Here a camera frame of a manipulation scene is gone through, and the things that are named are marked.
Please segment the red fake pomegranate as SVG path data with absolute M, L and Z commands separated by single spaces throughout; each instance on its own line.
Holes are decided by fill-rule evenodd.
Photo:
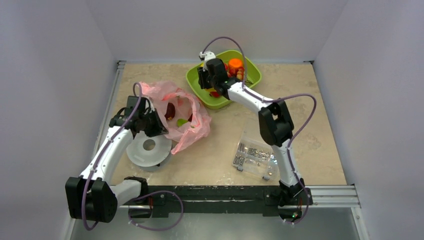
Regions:
M 212 96 L 213 98 L 220 98 L 221 97 L 221 95 L 216 91 L 211 91 L 209 93 L 209 95 Z

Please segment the yellow fake banana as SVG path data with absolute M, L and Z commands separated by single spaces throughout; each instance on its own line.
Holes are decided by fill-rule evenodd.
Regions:
M 206 88 L 205 91 L 208 92 L 209 94 L 216 93 L 216 90 L 213 87 Z

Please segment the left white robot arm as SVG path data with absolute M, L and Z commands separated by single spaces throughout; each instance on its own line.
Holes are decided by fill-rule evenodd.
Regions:
M 149 199 L 147 180 L 129 176 L 109 184 L 123 153 L 139 134 L 156 137 L 167 134 L 152 100 L 129 96 L 126 106 L 110 120 L 105 140 L 90 164 L 77 177 L 69 177 L 65 193 L 73 219 L 109 223 L 118 207 L 129 201 L 138 205 Z

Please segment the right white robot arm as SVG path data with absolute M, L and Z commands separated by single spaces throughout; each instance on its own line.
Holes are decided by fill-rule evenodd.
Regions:
M 202 89 L 213 88 L 220 96 L 239 103 L 258 117 L 262 140 L 271 146 L 279 169 L 280 196 L 288 204 L 300 198 L 304 190 L 302 178 L 296 172 L 291 153 L 294 124 L 284 100 L 264 97 L 245 86 L 236 77 L 229 77 L 224 62 L 215 56 L 201 57 L 203 66 L 198 67 L 199 85 Z

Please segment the pink plastic bag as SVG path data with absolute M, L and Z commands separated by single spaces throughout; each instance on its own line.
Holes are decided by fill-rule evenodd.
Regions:
M 169 80 L 153 83 L 140 82 L 140 85 L 142 96 L 152 100 L 160 120 L 168 130 L 164 136 L 176 142 L 175 147 L 171 150 L 173 155 L 210 134 L 212 118 L 197 96 Z M 176 109 L 175 117 L 172 120 L 165 118 L 168 103 L 173 103 Z M 177 127 L 178 119 L 185 119 L 188 122 Z

